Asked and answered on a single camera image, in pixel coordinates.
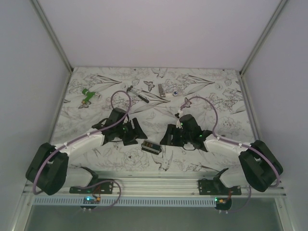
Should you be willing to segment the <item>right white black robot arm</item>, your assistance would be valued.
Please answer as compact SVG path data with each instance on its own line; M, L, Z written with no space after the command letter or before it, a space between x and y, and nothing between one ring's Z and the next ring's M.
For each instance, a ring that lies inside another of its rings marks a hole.
M184 147L191 144L196 150L237 157L238 167L227 167L213 178L213 188L223 195L235 186L251 186L259 192L277 187L283 167L269 147L260 140L243 143L226 139L209 130L203 130L191 115L182 116L177 124L169 124L161 145Z

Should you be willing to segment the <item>grey metal clip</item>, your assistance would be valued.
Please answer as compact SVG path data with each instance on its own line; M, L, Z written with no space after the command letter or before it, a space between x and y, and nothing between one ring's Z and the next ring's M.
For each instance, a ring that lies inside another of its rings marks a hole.
M159 90L160 97L165 98L166 97L166 93L165 93L165 91L164 91L164 89L163 89L161 84L158 85L158 90Z

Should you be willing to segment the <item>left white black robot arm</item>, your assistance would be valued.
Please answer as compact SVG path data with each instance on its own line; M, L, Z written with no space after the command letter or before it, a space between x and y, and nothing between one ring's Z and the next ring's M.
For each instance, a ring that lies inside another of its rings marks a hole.
M147 136L136 118L130 119L126 111L114 108L108 118L72 141L57 145L42 144L26 171L26 179L47 195L53 195L64 187L75 186L93 193L98 188L95 172L87 167L68 171L68 165L73 159L116 138L127 146L137 144L138 139L146 139Z

